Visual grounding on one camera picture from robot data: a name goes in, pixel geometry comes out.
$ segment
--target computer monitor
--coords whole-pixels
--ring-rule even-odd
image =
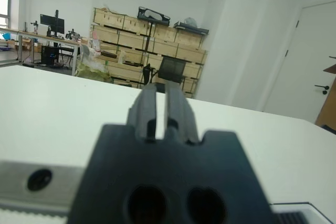
[[[181,83],[186,61],[164,56],[159,69],[159,78]]]
[[[40,23],[51,27],[51,30],[56,32],[56,17],[40,14]],[[64,19],[57,19],[57,32],[64,34]]]

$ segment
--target desk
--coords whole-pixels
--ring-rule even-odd
[[[19,41],[19,59],[20,61],[22,61],[22,37],[28,37],[28,38],[34,38],[34,39],[45,39],[47,41],[51,41],[51,42],[57,42],[57,43],[61,43],[67,46],[71,46],[74,47],[74,54],[73,54],[73,61],[72,61],[72,75],[75,75],[75,71],[76,71],[76,61],[77,61],[77,51],[78,51],[78,47],[79,47],[79,43],[75,42],[73,40],[65,40],[65,39],[57,39],[57,38],[52,38],[52,37],[47,37],[44,35],[37,35],[37,34],[33,34],[33,33],[28,33],[25,31],[19,31],[19,30],[15,30],[15,29],[8,29],[8,28],[0,28],[0,31],[3,31],[5,33],[10,33],[10,34],[16,34],[18,35],[18,41]],[[33,54],[33,61],[34,61],[34,43],[33,46],[31,48],[32,50],[32,54]]]
[[[0,68],[0,90],[1,159],[80,167],[102,125],[125,124],[141,91],[22,66]],[[164,98],[157,94],[157,137]],[[335,135],[299,119],[188,101],[199,136],[238,134],[270,203],[309,201],[336,222]]]

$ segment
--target door handle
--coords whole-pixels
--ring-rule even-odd
[[[329,87],[329,86],[320,86],[320,85],[315,85],[315,87],[324,88],[325,90],[328,90],[328,89],[330,89],[330,87]]]

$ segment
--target computer tower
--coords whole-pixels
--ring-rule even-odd
[[[54,65],[55,59],[58,60],[58,47],[42,46],[41,64]]]

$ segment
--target screw hole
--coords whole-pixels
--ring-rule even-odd
[[[152,186],[140,186],[131,194],[128,211],[134,224],[158,224],[166,214],[165,198]]]
[[[221,224],[225,219],[224,203],[211,189],[192,189],[187,198],[187,208],[195,224]]]
[[[41,169],[33,172],[28,178],[27,188],[29,191],[40,191],[49,185],[52,173],[48,169]]]

